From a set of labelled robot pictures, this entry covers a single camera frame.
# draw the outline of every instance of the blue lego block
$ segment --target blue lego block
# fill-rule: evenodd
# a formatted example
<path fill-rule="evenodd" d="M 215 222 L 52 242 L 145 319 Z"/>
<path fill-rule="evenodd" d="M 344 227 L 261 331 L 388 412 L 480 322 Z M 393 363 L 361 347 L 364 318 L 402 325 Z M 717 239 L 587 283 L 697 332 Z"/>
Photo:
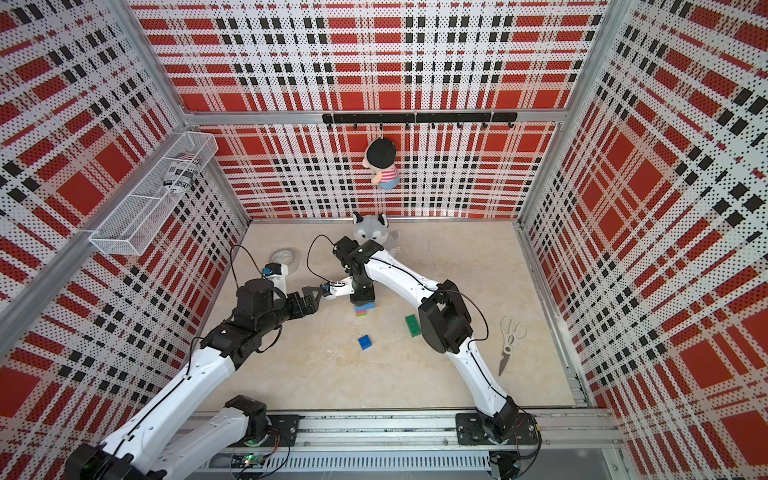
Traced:
<path fill-rule="evenodd" d="M 360 338 L 357 339 L 357 341 L 360 342 L 360 348 L 362 348 L 363 350 L 365 350 L 365 349 L 369 348 L 371 345 L 373 345 L 371 343 L 371 339 L 368 338 L 367 335 L 361 336 Z"/>
<path fill-rule="evenodd" d="M 373 302 L 366 303 L 365 305 L 355 305 L 355 311 L 365 312 L 366 310 L 370 310 L 373 307 L 374 307 Z"/>

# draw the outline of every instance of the wire mesh basket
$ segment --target wire mesh basket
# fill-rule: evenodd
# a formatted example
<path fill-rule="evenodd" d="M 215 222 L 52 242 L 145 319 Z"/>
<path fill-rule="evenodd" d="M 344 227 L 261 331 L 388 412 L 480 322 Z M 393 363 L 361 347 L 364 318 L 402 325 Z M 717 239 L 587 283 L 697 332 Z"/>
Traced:
<path fill-rule="evenodd" d="M 182 133 L 91 235 L 102 253 L 141 255 L 218 146 L 212 134 Z"/>

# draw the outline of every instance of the black cable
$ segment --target black cable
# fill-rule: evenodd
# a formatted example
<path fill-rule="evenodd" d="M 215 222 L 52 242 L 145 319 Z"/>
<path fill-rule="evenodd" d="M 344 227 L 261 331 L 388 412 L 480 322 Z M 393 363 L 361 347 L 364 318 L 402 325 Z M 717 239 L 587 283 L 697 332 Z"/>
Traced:
<path fill-rule="evenodd" d="M 274 340 L 272 340 L 272 343 L 270 343 L 270 346 L 268 346 L 264 350 L 256 349 L 256 353 L 264 353 L 267 350 L 271 349 L 275 345 L 275 343 L 277 343 L 277 340 L 280 339 L 280 335 L 282 335 L 282 334 L 283 334 L 283 326 L 281 325 L 281 326 L 277 327 L 277 336 L 275 337 Z"/>
<path fill-rule="evenodd" d="M 315 242 L 317 241 L 317 239 L 320 238 L 320 237 L 325 237 L 325 239 L 328 240 L 331 243 L 331 245 L 333 245 L 333 241 L 330 238 L 328 238 L 325 235 L 323 235 L 322 233 L 320 235 L 318 235 L 317 237 L 315 237 L 315 240 L 312 240 L 312 243 L 310 244 L 310 249 L 306 251 L 306 269 L 309 270 L 312 275 L 314 275 L 314 276 L 316 276 L 318 278 L 322 278 L 323 280 L 325 280 L 328 283 L 332 283 L 333 286 L 344 286 L 343 283 L 332 282 L 332 281 L 328 280 L 327 278 L 325 278 L 324 276 L 318 275 L 317 273 L 314 273 L 312 271 L 312 269 L 310 268 L 310 254 L 312 253 L 312 245 L 314 245 Z"/>
<path fill-rule="evenodd" d="M 261 475 L 259 478 L 266 478 L 266 477 L 268 477 L 268 476 L 272 475 L 273 473 L 276 473 L 276 472 L 277 472 L 278 470 L 280 470 L 282 467 L 286 466 L 286 463 L 288 463 L 288 458 L 289 458 L 289 457 L 290 457 L 290 443 L 288 444 L 288 455 L 286 455 L 286 459 L 285 459 L 285 460 L 283 460 L 283 463 L 281 463 L 281 464 L 280 464 L 280 466 L 279 466 L 279 467 L 277 467 L 277 468 L 275 468 L 273 471 L 271 471 L 271 472 L 269 472 L 269 473 L 267 473 L 267 474 L 265 474 L 265 475 Z"/>
<path fill-rule="evenodd" d="M 143 417 L 141 417 L 141 420 L 139 420 L 138 422 L 136 422 L 136 425 L 134 425 L 134 427 L 133 427 L 133 428 L 132 428 L 132 429 L 131 429 L 131 430 L 128 432 L 128 434 L 126 434 L 126 435 L 123 435 L 123 439 L 120 441 L 120 443 L 118 443 L 118 447 L 117 447 L 117 448 L 114 450 L 114 452 L 112 452 L 112 455 L 117 455 L 117 454 L 118 454 L 118 452 L 120 451 L 120 447 L 121 447 L 121 446 L 123 446 L 123 442 L 125 442 L 125 437 L 130 437 L 130 436 L 131 436 L 131 433 L 133 433 L 135 429 L 137 429 L 137 428 L 139 428 L 139 427 L 141 426 L 141 423 L 144 421 L 144 419 L 146 419 L 146 418 L 147 418 L 147 416 L 148 416 L 150 413 L 152 413 L 152 411 L 153 411 L 153 410 L 155 410 L 155 409 L 157 408 L 157 406 L 158 406 L 158 405 L 160 405 L 160 404 L 163 402 L 163 400 L 165 400 L 166 398 L 168 398 L 168 396 L 169 396 L 171 393 L 173 393 L 175 389 L 179 388 L 179 385 L 181 385 L 182 383 L 184 383 L 184 380 L 185 380 L 185 379 L 186 379 L 186 377 L 185 377 L 185 378 L 182 378 L 182 379 L 181 379 L 181 381 L 180 381 L 179 383 L 177 383 L 177 384 L 176 384 L 176 386 L 175 386 L 174 388 L 170 389 L 170 391 L 169 391 L 168 393 L 166 393 L 166 394 L 165 394 L 165 396 L 164 396 L 162 399 L 160 399 L 160 401 L 159 401 L 159 402 L 157 402 L 157 403 L 155 403 L 154 405 L 152 405 L 152 408 L 151 408 L 151 409 L 149 409 L 149 412 L 145 413 L 145 414 L 144 414 L 144 416 L 143 416 Z"/>
<path fill-rule="evenodd" d="M 513 453 L 513 452 L 508 452 L 508 451 L 505 451 L 505 450 L 501 450 L 501 451 L 499 451 L 499 452 L 494 452 L 494 454 L 493 454 L 493 455 L 492 455 L 492 456 L 491 456 L 491 457 L 488 459 L 488 461 L 489 461 L 490 463 L 492 463 L 492 464 L 494 464 L 494 465 L 497 465 L 497 466 L 498 466 L 498 459 L 499 459 L 499 458 L 501 458 L 501 457 L 507 457 L 507 458 L 509 458 L 513 464 L 515 464 L 515 463 L 517 463 L 517 462 L 520 462 L 521 460 L 527 460 L 527 459 L 530 459 L 530 458 L 531 458 L 531 457 L 529 457 L 529 456 L 520 456 L 520 455 L 519 455 L 519 452 L 517 452 L 517 453 Z M 527 472 L 527 471 L 528 471 L 528 470 L 529 470 L 529 469 L 530 469 L 530 468 L 533 466 L 533 464 L 536 462 L 536 459 L 537 459 L 537 458 L 538 458 L 538 455 L 533 455 L 533 456 L 532 456 L 532 459 L 531 459 L 531 463 L 529 463 L 528 465 L 526 465 L 526 467 L 523 469 L 523 471 L 522 471 L 522 472 L 519 472 L 517 475 L 515 475 L 515 476 L 514 476 L 514 477 L 512 477 L 512 478 L 520 478 L 520 477 L 522 477 L 523 475 L 525 475 L 525 473 L 526 473 L 526 472 Z M 501 469 L 499 469 L 499 474 L 500 474 L 501 478 L 506 478 L 506 475 L 507 475 L 507 473 L 509 473 L 510 471 L 511 471 L 511 469 L 508 469 L 508 470 L 506 470 L 506 471 L 502 472 L 502 471 L 501 471 Z"/>
<path fill-rule="evenodd" d="M 475 310 L 478 311 L 478 313 L 480 314 L 480 318 L 482 318 L 482 321 L 485 324 L 485 337 L 483 337 L 481 339 L 469 340 L 469 342 L 467 343 L 467 347 L 469 347 L 469 344 L 471 344 L 472 342 L 483 342 L 483 341 L 486 341 L 490 337 L 491 330 L 488 328 L 488 320 L 485 319 L 485 315 L 483 315 L 483 312 L 482 312 L 482 310 L 480 310 L 480 307 L 477 305 L 477 303 L 475 303 L 475 301 L 473 299 L 469 298 L 469 296 L 467 296 L 466 294 L 464 294 L 462 292 L 459 292 L 458 290 L 447 290 L 447 289 L 441 289 L 441 288 L 438 288 L 437 290 L 429 289 L 429 288 L 427 288 L 427 286 L 424 283 L 421 282 L 421 280 L 416 278 L 416 276 L 414 276 L 408 270 L 400 268 L 399 266 L 394 265 L 392 263 L 385 262 L 384 260 L 379 260 L 378 258 L 371 257 L 371 260 L 376 260 L 377 262 L 384 263 L 385 265 L 392 266 L 392 267 L 396 268 L 397 270 L 401 270 L 402 272 L 407 273 L 409 276 L 411 276 L 411 278 L 413 278 L 425 290 L 428 290 L 430 292 L 458 293 L 459 295 L 463 296 L 465 299 L 469 300 L 469 302 L 474 306 Z M 496 393 L 496 395 L 502 397 L 506 401 L 507 396 L 502 395 L 497 389 L 495 389 L 493 387 L 493 384 L 488 380 L 488 378 L 485 376 L 485 374 L 483 373 L 482 369 L 480 368 L 480 363 L 477 361 L 475 356 L 472 354 L 472 351 L 469 352 L 469 355 L 472 357 L 472 361 L 475 362 L 475 365 L 478 367 L 478 371 L 480 372 L 480 375 L 482 375 L 482 378 L 485 380 L 486 383 L 488 383 L 488 386 L 491 388 L 491 390 L 493 390 Z M 522 476 L 524 473 L 526 473 L 528 471 L 528 469 L 531 467 L 531 465 L 533 465 L 533 462 L 536 461 L 536 458 L 538 457 L 539 451 L 541 451 L 541 431 L 538 429 L 538 424 L 536 422 L 536 419 L 534 418 L 533 415 L 531 415 L 530 413 L 526 412 L 524 409 L 522 409 L 520 407 L 518 407 L 518 408 L 521 411 L 523 411 L 523 413 L 526 414 L 531 419 L 531 423 L 533 425 L 536 425 L 536 436 L 538 437 L 538 441 L 537 441 L 536 449 L 530 455 L 516 455 L 516 458 L 519 458 L 521 460 L 533 459 L 533 461 L 530 464 L 528 464 L 528 466 L 525 468 L 525 470 L 523 470 L 522 473 L 517 475 L 517 477 Z"/>
<path fill-rule="evenodd" d="M 229 250 L 229 253 L 230 253 L 230 265 L 232 266 L 232 267 L 231 267 L 231 268 L 232 268 L 232 277 L 234 277 L 234 279 L 235 279 L 235 286 L 236 286 L 237 288 L 240 288 L 240 284 L 237 282 L 237 274 L 235 273 L 235 264 L 234 264 L 234 262 L 232 261 L 232 249 L 233 249 L 234 247 L 239 247 L 239 248 L 242 248 L 243 250 L 245 250 L 245 253 L 247 253 L 247 254 L 248 254 L 248 256 L 250 257 L 250 261 L 252 261 L 252 262 L 253 262 L 253 266 L 254 266 L 254 267 L 256 267 L 256 271 L 257 271 L 257 272 L 259 272 L 259 274 L 261 275 L 261 278 L 264 278 L 264 272 L 263 272 L 263 271 L 261 271 L 261 269 L 259 268 L 259 266 L 258 266 L 258 265 L 256 265 L 256 261 L 253 259 L 253 255 L 251 255 L 251 254 L 250 254 L 250 251 L 248 251 L 248 249 L 247 249 L 246 247 L 243 247 L 243 246 L 242 246 L 242 245 L 240 245 L 239 243 L 236 243 L 236 244 L 234 244 L 233 246 L 231 246 L 231 247 L 230 247 L 230 250 Z"/>
<path fill-rule="evenodd" d="M 270 454 L 268 454 L 268 455 L 265 455 L 265 456 L 264 456 L 264 461 L 265 461 L 265 462 L 266 462 L 266 460 L 267 460 L 269 457 L 271 457 L 272 455 L 274 455 L 274 454 L 277 452 L 277 447 L 279 447 L 279 446 L 280 446 L 280 432 L 278 432 L 278 431 L 277 431 L 277 430 L 275 430 L 275 429 L 270 429 L 270 430 L 268 430 L 268 431 L 267 431 L 267 434 L 268 434 L 268 435 L 275 435 L 275 449 L 272 451 L 272 453 L 270 453 Z M 230 455 L 230 466 L 232 465 L 232 461 L 233 461 L 233 459 L 234 459 L 234 454 Z M 249 469 L 249 468 L 252 468 L 252 467 L 253 467 L 253 465 L 250 465 L 250 464 L 249 464 L 249 465 L 245 465 L 245 466 L 243 467 L 243 469 L 242 469 L 242 470 L 240 470 L 240 471 L 237 473 L 237 475 L 232 475 L 232 476 L 233 476 L 233 478 L 234 478 L 234 480 L 240 480 L 240 476 L 243 474 L 243 472 L 245 472 L 247 469 Z"/>
<path fill-rule="evenodd" d="M 277 439 L 275 439 L 275 441 L 276 441 L 276 442 L 278 442 L 278 441 L 280 440 L 280 433 L 279 433 L 277 430 L 275 431 L 275 433 L 277 434 Z M 276 473 L 276 472 L 277 472 L 278 470 L 280 470 L 282 467 L 286 466 L 286 463 L 288 463 L 288 458 L 290 458 L 290 443 L 286 443 L 286 445 L 287 445 L 287 447 L 288 447 L 288 455 L 286 455 L 286 458 L 285 458 L 285 459 L 282 461 L 282 463 L 280 463 L 280 466 L 279 466 L 279 467 L 277 467 L 277 468 L 275 468 L 273 471 L 271 471 L 271 472 L 269 472 L 269 473 L 263 473 L 262 475 L 259 475 L 259 476 L 257 477 L 257 479 L 258 479 L 258 478 L 266 478 L 266 477 L 268 477 L 268 476 L 272 475 L 273 473 Z M 238 473 L 238 474 L 237 474 L 237 476 L 235 477 L 235 480 L 240 480 L 240 476 L 241 476 L 241 475 L 243 474 L 243 472 L 245 472 L 245 471 L 246 471 L 246 470 L 247 470 L 249 467 L 252 467 L 252 465 L 246 465 L 246 466 L 244 466 L 244 467 L 243 467 L 243 469 L 242 469 L 242 470 L 240 470 L 240 473 Z"/>
<path fill-rule="evenodd" d="M 160 405 L 166 398 L 168 398 L 168 396 L 171 393 L 173 393 L 174 390 L 179 388 L 179 385 L 184 383 L 184 380 L 186 380 L 187 377 L 189 377 L 189 375 L 190 375 L 190 367 L 192 366 L 192 348 L 193 348 L 194 340 L 195 339 L 203 339 L 203 337 L 202 336 L 195 336 L 195 337 L 192 338 L 192 341 L 190 342 L 190 355 L 189 355 L 190 360 L 189 360 L 189 365 L 187 366 L 187 374 L 184 377 L 182 377 L 181 381 L 179 383 L 177 383 L 174 388 L 170 389 L 170 391 L 168 393 L 166 393 L 165 396 L 162 399 L 160 399 L 159 402 L 155 403 L 152 406 L 152 408 L 149 409 L 149 412 L 145 413 L 144 416 L 141 417 L 141 420 L 136 422 L 136 425 L 134 425 L 134 427 L 128 432 L 128 434 L 123 436 L 123 439 L 120 441 L 120 443 L 118 443 L 118 447 L 114 450 L 114 452 L 112 452 L 112 455 L 116 455 L 118 453 L 118 451 L 120 451 L 120 447 L 123 446 L 123 442 L 125 442 L 125 437 L 130 437 L 131 433 L 133 433 L 135 429 L 137 429 L 137 428 L 139 428 L 141 426 L 141 423 L 149 416 L 149 414 L 152 413 L 152 411 L 155 410 L 157 408 L 157 406 Z"/>
<path fill-rule="evenodd" d="M 194 337 L 192 337 L 192 341 L 190 342 L 190 359 L 189 359 L 189 363 L 187 364 L 187 376 L 190 375 L 190 369 L 192 368 L 192 349 L 193 349 L 192 346 L 194 345 L 194 341 L 195 341 L 195 339 L 201 339 L 202 340 L 204 338 L 205 338 L 204 336 L 194 336 Z"/>
<path fill-rule="evenodd" d="M 400 268 L 399 266 L 395 265 L 394 263 L 385 262 L 384 260 L 379 260 L 378 258 L 373 258 L 373 257 L 370 257 L 369 259 L 370 259 L 370 260 L 375 260 L 375 261 L 377 261 L 377 262 L 381 262 L 381 263 L 384 263 L 385 265 L 389 265 L 389 266 L 391 266 L 391 267 L 393 267 L 393 268 L 396 268 L 397 270 L 400 270 L 401 272 L 405 272 L 405 273 L 407 273 L 408 275 L 410 275 L 410 276 L 411 276 L 411 278 L 413 278 L 414 280 L 416 280 L 416 282 L 417 282 L 419 285 L 421 285 L 421 286 L 422 286 L 422 288 L 423 288 L 424 290 L 428 290 L 428 291 L 430 291 L 430 292 L 438 292 L 438 291 L 440 291 L 440 289 L 437 289 L 437 290 L 432 290 L 431 288 L 428 288 L 428 287 L 427 287 L 427 286 L 426 286 L 424 283 L 422 283 L 422 281 L 421 281 L 421 280 L 419 280 L 418 278 L 416 278 L 416 276 L 415 276 L 413 273 L 410 273 L 408 270 L 406 270 L 406 269 L 404 269 L 404 268 Z"/>

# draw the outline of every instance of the striped shirt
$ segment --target striped shirt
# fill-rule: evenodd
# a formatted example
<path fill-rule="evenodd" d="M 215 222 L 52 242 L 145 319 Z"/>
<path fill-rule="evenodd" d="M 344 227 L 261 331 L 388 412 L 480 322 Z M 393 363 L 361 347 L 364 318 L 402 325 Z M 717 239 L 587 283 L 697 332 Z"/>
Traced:
<path fill-rule="evenodd" d="M 392 180 L 395 180 L 397 178 L 397 166 L 392 165 L 391 167 L 387 168 L 382 172 L 382 179 L 381 183 L 390 182 Z"/>

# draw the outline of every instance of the gray husky plush toy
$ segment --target gray husky plush toy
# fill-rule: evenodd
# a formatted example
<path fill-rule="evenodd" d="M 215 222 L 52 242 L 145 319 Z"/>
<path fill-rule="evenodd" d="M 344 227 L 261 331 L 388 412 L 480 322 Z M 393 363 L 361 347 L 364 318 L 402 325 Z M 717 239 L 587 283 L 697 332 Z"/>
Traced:
<path fill-rule="evenodd" d="M 400 247 L 397 246 L 397 238 L 400 232 L 389 231 L 389 220 L 387 220 L 386 214 L 365 216 L 357 212 L 353 212 L 353 214 L 355 215 L 353 233 L 357 243 L 363 245 L 368 240 L 373 240 L 392 255 L 399 253 Z"/>

